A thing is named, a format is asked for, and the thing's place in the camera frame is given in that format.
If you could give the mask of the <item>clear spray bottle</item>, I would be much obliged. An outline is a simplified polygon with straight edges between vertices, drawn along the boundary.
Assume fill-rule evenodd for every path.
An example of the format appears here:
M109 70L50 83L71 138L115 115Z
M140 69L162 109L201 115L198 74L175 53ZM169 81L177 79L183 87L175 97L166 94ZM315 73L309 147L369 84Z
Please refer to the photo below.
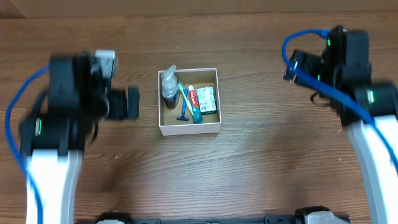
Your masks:
M175 76L176 68L176 65L171 65L161 74L162 96L166 107L170 110L173 110L179 101L178 79Z

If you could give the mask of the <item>green white toothbrush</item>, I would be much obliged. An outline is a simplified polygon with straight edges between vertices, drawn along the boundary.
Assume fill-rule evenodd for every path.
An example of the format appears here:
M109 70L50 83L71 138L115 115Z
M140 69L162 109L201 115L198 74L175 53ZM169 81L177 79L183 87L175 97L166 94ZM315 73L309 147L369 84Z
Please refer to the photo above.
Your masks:
M183 95L183 99L185 100L185 102L187 104L187 108L188 108L189 112L191 113L192 117L194 117L193 108L192 108L192 105L191 105L190 101L187 98L187 95L185 94L185 89L184 89L183 83L182 82L178 82L177 86L178 86L178 89L181 91L181 93Z

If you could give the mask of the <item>blue disposable razor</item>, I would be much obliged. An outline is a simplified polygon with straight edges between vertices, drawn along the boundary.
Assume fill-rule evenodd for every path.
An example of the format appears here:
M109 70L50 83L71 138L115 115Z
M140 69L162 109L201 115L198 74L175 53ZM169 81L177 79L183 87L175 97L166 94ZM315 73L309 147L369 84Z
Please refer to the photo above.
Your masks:
M182 98L182 103L183 103L183 105L182 105L181 116L177 117L177 120L179 120L179 121L189 121L189 118L187 118L185 116L185 112L186 112L186 109L187 109L187 103L185 102L184 98Z

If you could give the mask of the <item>Colgate toothpaste tube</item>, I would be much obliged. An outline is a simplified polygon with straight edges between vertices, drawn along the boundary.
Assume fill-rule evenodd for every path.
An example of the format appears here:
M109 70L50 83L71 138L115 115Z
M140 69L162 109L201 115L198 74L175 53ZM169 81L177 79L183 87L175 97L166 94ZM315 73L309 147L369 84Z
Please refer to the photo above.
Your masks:
M199 109L197 94L193 85L188 86L188 93L190 97L190 102L192 105L193 112L193 120L195 124L202 124L204 122L203 117L201 115L201 111Z

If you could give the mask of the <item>green Dettol soap bar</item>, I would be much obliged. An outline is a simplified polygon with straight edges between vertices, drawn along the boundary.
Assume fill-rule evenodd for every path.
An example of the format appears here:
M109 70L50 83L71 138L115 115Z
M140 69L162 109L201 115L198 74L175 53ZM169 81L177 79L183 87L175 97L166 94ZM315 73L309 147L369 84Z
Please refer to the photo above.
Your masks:
M198 88L197 97L201 114L214 114L217 112L215 93L212 86Z

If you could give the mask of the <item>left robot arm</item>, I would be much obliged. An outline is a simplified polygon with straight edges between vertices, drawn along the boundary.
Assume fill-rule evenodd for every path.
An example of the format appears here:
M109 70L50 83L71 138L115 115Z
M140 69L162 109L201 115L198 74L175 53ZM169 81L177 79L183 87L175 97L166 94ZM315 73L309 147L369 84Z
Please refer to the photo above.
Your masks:
M19 126L27 182L27 223L73 223L75 192L86 144L101 120L135 120L136 87L113 89L118 57L113 50L53 55L49 87Z

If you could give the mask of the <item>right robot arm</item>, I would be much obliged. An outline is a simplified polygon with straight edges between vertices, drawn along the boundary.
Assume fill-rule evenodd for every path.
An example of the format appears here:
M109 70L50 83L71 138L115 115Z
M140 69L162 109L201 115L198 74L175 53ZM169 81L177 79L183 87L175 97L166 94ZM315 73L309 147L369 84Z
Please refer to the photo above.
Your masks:
M287 45L315 34L326 42L321 55ZM327 99L346 129L356 153L368 199L371 223L397 223L397 88L374 83L366 30L306 29L285 38L284 79Z

